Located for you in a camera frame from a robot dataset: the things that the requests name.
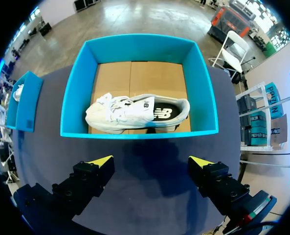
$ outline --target white sneaker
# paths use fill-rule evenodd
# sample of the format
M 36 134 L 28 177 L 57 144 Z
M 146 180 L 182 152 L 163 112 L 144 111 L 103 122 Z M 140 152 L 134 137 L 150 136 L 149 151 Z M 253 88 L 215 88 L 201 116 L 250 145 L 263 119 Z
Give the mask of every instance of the white sneaker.
M 142 94 L 132 98 L 112 97 L 107 93 L 86 110 L 85 120 L 92 128 L 110 134 L 149 127 L 175 131 L 188 117 L 189 109 L 187 99 L 154 94 Z

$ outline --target teal box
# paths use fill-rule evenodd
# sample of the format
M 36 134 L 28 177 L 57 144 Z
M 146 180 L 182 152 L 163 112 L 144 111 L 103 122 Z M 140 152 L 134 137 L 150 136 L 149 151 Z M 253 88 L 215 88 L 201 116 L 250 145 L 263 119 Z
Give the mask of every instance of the teal box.
M 123 61 L 182 64 L 190 103 L 191 132 L 88 134 L 88 124 L 84 116 L 90 106 L 97 66 Z M 67 82 L 61 112 L 61 136 L 92 139 L 161 139 L 210 135 L 218 131 L 218 115 L 211 80 L 195 42 L 165 35 L 125 34 L 97 38 L 83 44 Z
M 261 145 L 267 143 L 267 129 L 264 127 L 251 128 L 251 145 Z
M 269 105 L 281 101 L 280 94 L 278 93 L 278 90 L 273 82 L 266 85 L 266 92 L 271 95 L 271 99 L 268 100 Z M 280 118 L 282 115 L 284 115 L 283 106 L 280 104 L 271 107 L 270 113 L 271 119 Z
M 267 127 L 266 113 L 263 111 L 258 111 L 250 115 L 250 125 L 251 127 Z
M 20 101 L 16 102 L 13 93 L 24 84 Z M 43 80 L 28 71 L 12 88 L 9 101 L 6 126 L 20 131 L 34 132 L 35 114 Z

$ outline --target white chair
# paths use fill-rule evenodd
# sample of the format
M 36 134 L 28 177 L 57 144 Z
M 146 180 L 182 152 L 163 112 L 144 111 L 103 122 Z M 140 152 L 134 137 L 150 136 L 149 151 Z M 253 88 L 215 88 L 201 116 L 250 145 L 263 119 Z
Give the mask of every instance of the white chair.
M 239 45 L 245 51 L 241 61 L 239 61 L 235 56 L 233 56 L 231 53 L 229 53 L 227 50 L 224 49 L 224 46 L 225 46 L 228 38 L 231 39 L 237 45 Z M 232 68 L 234 68 L 234 70 L 231 70 L 231 71 L 234 71 L 234 74 L 231 76 L 231 79 L 233 79 L 236 72 L 239 72 L 239 73 L 243 72 L 241 63 L 243 62 L 248 50 L 249 50 L 249 45 L 246 43 L 246 41 L 241 36 L 239 36 L 236 32 L 231 30 L 227 33 L 227 36 L 224 40 L 224 43 L 219 51 L 218 56 L 215 58 L 215 60 L 212 64 L 212 67 L 215 66 L 215 64 L 217 63 L 218 60 L 226 61 Z M 221 67 L 222 69 L 224 69 L 224 67 L 222 65 L 220 65 L 220 64 L 217 64 L 217 65 L 219 67 Z

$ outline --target new balance logo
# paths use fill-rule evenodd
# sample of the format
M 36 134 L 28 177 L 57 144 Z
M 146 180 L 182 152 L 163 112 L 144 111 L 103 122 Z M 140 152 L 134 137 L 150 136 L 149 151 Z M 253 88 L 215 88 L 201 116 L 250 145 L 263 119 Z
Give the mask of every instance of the new balance logo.
M 149 101 L 145 101 L 144 102 L 144 108 L 148 108 L 149 107 Z
M 162 118 L 162 119 L 167 119 L 171 116 L 172 109 L 162 109 L 161 108 L 156 108 L 154 111 L 154 118 Z

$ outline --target table with items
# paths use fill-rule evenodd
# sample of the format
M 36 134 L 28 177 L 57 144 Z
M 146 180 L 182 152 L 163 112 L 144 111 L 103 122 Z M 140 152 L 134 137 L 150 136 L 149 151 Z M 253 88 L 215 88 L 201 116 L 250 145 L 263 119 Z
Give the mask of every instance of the table with items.
M 102 140 L 60 135 L 62 103 L 72 66 L 42 77 L 34 132 L 13 130 L 21 184 L 51 191 L 79 161 L 114 156 L 115 173 L 99 198 L 73 221 L 104 234 L 200 234 L 223 216 L 202 198 L 187 174 L 190 155 L 229 166 L 238 175 L 239 115 L 227 74 L 207 67 L 217 105 L 219 133 L 154 140 Z

